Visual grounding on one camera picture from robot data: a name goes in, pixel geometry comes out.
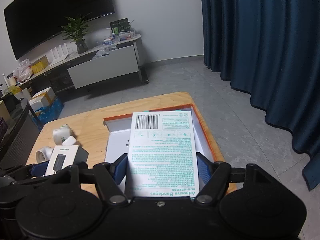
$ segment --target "black chair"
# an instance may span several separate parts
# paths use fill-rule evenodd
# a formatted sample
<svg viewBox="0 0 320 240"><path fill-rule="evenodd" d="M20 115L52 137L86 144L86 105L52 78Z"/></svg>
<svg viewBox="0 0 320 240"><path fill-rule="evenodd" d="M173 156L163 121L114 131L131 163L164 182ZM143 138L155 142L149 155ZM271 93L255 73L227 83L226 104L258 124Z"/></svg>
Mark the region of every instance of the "black chair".
<svg viewBox="0 0 320 240"><path fill-rule="evenodd" d="M0 169L3 170L26 164L40 133L39 128L43 127L28 100L23 99L20 106L16 111L16 116L13 116L12 127L9 126L9 130L0 143Z"/></svg>

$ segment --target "white router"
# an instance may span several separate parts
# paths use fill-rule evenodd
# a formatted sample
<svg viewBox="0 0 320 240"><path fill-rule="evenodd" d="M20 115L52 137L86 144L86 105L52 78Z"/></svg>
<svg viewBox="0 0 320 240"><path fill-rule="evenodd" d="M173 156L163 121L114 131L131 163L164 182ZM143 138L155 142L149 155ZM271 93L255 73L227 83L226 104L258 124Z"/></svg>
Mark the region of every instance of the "white router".
<svg viewBox="0 0 320 240"><path fill-rule="evenodd" d="M62 53L63 53L63 55L62 55L62 56L60 56L60 54L59 54L59 51L58 51L57 47L54 47L54 51L57 53L58 58L56 58L56 57L54 56L54 53L53 53L52 49L50 49L51 56L53 57L53 61L50 63L50 65L49 65L49 66L52 66L52 65L54 65L54 64L56 64L56 63L58 63L58 62L60 62L60 61L62 61L62 60L65 60L65 59L66 59L66 57L68 57L68 56L69 56L69 51L68 51L68 48L67 48L66 43L63 43L63 45L64 45L64 47L65 47L65 49L66 49L67 53L66 53L66 54L64 54L64 51L63 51L63 49L62 49L62 46L61 46L61 45L59 45L59 49L61 49L61 51L62 51Z"/></svg>

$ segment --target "barcode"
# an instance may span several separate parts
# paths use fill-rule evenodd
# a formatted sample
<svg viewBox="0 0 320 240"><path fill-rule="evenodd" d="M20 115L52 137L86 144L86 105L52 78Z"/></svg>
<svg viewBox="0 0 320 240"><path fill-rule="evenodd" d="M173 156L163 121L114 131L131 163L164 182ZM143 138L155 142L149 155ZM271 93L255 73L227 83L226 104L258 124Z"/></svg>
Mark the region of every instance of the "barcode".
<svg viewBox="0 0 320 240"><path fill-rule="evenodd" d="M137 129L158 129L159 117L157 114L139 114L136 118Z"/></svg>

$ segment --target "wall-mounted tv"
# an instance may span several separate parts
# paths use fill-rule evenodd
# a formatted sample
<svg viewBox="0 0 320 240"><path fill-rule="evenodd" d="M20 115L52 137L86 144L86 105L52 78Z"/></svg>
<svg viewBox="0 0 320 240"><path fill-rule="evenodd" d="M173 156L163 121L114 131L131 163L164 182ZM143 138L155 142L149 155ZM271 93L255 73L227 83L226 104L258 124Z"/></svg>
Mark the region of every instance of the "wall-mounted tv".
<svg viewBox="0 0 320 240"><path fill-rule="evenodd" d="M14 0L4 9L7 30L16 59L56 36L65 16L88 19L113 13L112 0Z"/></svg>

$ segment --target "white cabinet drawer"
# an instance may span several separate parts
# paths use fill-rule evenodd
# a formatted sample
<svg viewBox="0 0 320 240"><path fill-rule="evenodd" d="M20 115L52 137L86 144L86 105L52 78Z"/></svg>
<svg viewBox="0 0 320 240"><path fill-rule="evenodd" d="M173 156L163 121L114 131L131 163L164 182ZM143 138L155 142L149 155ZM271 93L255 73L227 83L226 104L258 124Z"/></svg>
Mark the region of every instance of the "white cabinet drawer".
<svg viewBox="0 0 320 240"><path fill-rule="evenodd" d="M109 55L93 59L68 69L75 88L105 79L137 72L133 45L110 51Z"/></svg>

